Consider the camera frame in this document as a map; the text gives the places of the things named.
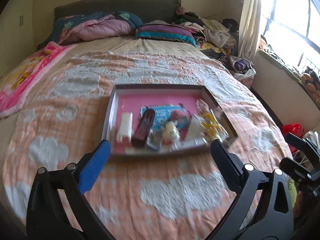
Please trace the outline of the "cream wardrobe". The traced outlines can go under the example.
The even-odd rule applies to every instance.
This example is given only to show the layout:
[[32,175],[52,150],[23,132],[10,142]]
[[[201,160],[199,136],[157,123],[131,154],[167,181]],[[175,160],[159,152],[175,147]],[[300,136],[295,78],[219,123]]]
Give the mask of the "cream wardrobe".
[[9,0],[1,13],[1,77],[35,52],[33,0]]

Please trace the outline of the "dark green headboard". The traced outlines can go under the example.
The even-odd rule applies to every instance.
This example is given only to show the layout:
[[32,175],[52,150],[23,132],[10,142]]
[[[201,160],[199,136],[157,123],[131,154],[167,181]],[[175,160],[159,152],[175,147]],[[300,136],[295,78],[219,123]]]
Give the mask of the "dark green headboard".
[[173,22],[181,0],[81,0],[54,9],[54,20],[71,15],[90,15],[95,12],[127,11],[144,23],[155,20]]

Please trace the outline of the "brown hair clip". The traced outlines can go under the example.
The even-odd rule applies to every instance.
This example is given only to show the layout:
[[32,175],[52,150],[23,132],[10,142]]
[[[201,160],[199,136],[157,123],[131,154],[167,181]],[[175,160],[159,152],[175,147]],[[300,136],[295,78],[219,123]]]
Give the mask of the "brown hair clip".
[[147,108],[131,138],[131,144],[133,147],[140,148],[145,146],[149,131],[153,126],[154,119],[155,111],[151,108]]

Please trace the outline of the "pink cartoon blanket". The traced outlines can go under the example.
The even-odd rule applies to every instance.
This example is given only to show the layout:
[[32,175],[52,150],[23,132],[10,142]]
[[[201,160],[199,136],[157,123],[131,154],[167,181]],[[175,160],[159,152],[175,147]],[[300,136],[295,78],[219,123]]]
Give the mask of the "pink cartoon blanket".
[[49,42],[1,79],[1,118],[19,111],[31,89],[76,45]]

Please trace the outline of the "clutter on window sill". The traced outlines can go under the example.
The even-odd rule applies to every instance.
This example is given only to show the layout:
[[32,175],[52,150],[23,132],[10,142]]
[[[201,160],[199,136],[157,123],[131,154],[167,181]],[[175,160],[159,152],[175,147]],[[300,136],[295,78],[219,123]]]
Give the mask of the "clutter on window sill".
[[308,44],[289,48],[273,48],[264,36],[259,41],[259,53],[298,83],[319,106],[319,53]]

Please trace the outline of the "floral laundry basket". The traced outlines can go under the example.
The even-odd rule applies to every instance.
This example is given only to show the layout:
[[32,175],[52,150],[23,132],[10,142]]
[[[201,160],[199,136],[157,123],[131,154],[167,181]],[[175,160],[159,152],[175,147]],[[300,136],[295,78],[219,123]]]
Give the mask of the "floral laundry basket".
[[229,71],[233,77],[250,89],[257,73],[252,62],[241,57],[229,55],[228,63]]

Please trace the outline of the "pink and navy duvet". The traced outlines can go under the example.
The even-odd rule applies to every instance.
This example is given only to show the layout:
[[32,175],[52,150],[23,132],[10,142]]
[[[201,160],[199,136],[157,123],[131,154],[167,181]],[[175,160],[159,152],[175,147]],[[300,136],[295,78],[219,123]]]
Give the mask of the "pink and navy duvet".
[[49,42],[71,44],[102,38],[128,36],[143,25],[135,14],[127,11],[95,12],[90,15],[72,15],[54,22]]

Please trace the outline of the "pink and blue book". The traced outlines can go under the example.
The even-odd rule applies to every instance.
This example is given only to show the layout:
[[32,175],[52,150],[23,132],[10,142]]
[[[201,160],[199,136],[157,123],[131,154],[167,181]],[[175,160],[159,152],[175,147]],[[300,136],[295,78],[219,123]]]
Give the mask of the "pink and blue book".
[[[118,129],[121,114],[124,112],[133,113],[132,129],[137,129],[139,120],[147,108],[155,111],[155,119],[152,130],[161,130],[165,123],[169,121],[170,115],[174,110],[181,110],[187,114],[195,114],[196,100],[201,96],[197,93],[178,94],[175,92],[161,92],[160,94],[142,94],[136,95],[123,94],[118,96],[117,117],[114,125]],[[170,154],[170,146],[164,145],[159,152],[152,151],[146,146],[143,148],[133,147],[131,143],[124,140],[123,143],[113,143],[113,153],[118,155],[151,155],[151,154]]]

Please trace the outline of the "polka dot tulle bow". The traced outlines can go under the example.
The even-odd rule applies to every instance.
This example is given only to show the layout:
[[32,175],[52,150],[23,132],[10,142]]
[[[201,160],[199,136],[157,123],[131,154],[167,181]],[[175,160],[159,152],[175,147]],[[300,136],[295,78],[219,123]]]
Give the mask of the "polka dot tulle bow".
[[196,110],[198,115],[210,114],[210,107],[202,99],[196,100]]

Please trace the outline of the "white comb hair clip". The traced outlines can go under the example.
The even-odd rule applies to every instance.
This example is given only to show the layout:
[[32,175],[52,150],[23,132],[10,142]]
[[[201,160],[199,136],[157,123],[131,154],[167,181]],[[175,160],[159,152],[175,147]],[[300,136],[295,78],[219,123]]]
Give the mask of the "white comb hair clip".
[[133,113],[124,112],[121,114],[120,123],[116,135],[117,143],[122,143],[124,140],[131,142],[132,137],[132,122],[133,122]]

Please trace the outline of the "purple teal striped pillow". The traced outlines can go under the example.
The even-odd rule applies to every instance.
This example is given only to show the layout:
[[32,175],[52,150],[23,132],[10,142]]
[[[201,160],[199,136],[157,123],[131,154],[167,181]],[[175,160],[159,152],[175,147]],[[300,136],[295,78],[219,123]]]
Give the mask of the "purple teal striped pillow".
[[197,47],[191,32],[179,25],[168,24],[163,21],[146,23],[136,30],[136,38],[174,41]]

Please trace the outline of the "pink pompom hair clip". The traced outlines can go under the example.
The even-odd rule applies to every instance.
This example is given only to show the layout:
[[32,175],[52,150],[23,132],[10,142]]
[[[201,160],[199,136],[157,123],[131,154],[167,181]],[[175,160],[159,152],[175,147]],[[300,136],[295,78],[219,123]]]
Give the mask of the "pink pompom hair clip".
[[170,115],[170,121],[172,121],[178,130],[186,129],[189,125],[189,119],[186,113],[181,110],[174,110]]

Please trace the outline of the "red plastic bag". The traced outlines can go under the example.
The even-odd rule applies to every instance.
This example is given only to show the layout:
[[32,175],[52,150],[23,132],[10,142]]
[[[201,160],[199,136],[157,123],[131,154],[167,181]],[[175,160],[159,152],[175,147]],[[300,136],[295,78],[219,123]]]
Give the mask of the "red plastic bag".
[[292,133],[299,138],[303,138],[304,128],[300,124],[284,125],[281,130],[284,137],[287,133]]

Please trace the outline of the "white earring card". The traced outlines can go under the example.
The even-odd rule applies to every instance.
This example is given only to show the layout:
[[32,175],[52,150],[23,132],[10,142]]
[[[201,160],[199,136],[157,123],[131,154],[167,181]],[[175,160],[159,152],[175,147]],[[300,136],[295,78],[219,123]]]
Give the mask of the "white earring card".
[[194,140],[174,142],[171,145],[170,150],[171,151],[183,151],[183,150],[188,150],[191,148],[197,148],[197,147],[202,147],[202,146],[207,146],[207,141],[204,138],[197,138]]

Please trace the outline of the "clear pearl claw clip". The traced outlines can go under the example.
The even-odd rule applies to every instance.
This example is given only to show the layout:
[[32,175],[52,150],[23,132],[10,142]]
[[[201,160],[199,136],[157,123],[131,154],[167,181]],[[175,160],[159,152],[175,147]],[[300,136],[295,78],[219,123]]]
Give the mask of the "clear pearl claw clip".
[[162,142],[165,145],[180,141],[180,133],[173,121],[169,121],[162,128]]

